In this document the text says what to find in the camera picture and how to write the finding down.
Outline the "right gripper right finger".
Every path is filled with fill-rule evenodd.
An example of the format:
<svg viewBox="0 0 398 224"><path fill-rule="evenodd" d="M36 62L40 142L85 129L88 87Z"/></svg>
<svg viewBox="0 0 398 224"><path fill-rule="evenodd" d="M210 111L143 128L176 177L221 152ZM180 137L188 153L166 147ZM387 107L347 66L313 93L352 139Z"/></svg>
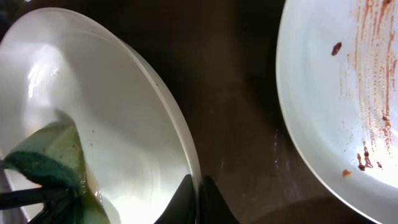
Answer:
<svg viewBox="0 0 398 224"><path fill-rule="evenodd" d="M240 224L210 176L202 180L199 209L199 224Z"/></svg>

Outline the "white plate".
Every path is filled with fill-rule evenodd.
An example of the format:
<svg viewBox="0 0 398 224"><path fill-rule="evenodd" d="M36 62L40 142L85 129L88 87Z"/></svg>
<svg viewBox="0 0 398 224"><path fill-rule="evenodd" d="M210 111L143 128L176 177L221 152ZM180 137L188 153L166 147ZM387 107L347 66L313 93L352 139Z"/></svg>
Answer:
<svg viewBox="0 0 398 224"><path fill-rule="evenodd" d="M276 79L314 176L377 223L397 222L397 2L288 0Z"/></svg>
<svg viewBox="0 0 398 224"><path fill-rule="evenodd" d="M89 17L48 7L1 41L1 155L61 120L112 223L154 223L187 175L199 188L192 135L157 72Z"/></svg>

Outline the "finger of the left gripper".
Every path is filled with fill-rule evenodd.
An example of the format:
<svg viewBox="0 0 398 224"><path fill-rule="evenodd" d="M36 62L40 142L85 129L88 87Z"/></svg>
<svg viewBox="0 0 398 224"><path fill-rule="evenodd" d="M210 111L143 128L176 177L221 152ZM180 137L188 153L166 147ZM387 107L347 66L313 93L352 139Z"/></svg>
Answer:
<svg viewBox="0 0 398 224"><path fill-rule="evenodd" d="M66 188L36 188L1 193L1 209L11 209L38 203L58 202L61 199L73 198L74 191Z"/></svg>

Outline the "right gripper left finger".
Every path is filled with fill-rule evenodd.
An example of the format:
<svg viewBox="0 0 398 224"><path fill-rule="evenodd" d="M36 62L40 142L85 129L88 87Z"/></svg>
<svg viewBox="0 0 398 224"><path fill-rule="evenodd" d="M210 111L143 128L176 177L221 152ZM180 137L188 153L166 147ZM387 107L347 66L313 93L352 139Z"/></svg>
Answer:
<svg viewBox="0 0 398 224"><path fill-rule="evenodd" d="M192 177L187 174L155 224L195 224L195 222L196 195Z"/></svg>

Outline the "green and yellow sponge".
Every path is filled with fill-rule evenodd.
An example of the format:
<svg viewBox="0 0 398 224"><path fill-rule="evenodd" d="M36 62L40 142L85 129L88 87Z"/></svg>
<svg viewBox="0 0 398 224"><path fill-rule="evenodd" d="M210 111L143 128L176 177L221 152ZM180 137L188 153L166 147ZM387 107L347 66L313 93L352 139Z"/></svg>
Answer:
<svg viewBox="0 0 398 224"><path fill-rule="evenodd" d="M32 223L109 223L88 186L78 131L71 123L51 123L20 142L2 160L11 169L45 189L60 189L62 198L44 202Z"/></svg>

